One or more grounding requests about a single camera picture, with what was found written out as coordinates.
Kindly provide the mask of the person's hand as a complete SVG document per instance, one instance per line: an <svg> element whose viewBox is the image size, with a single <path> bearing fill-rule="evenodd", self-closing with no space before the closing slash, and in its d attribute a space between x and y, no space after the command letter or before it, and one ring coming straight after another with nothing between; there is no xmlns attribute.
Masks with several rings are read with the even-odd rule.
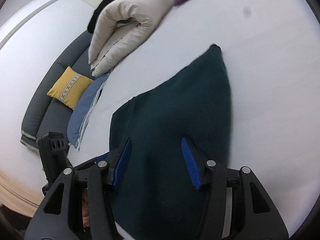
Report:
<svg viewBox="0 0 320 240"><path fill-rule="evenodd" d="M82 195L82 222L84 227L90 227L87 189L84 190Z"/></svg>

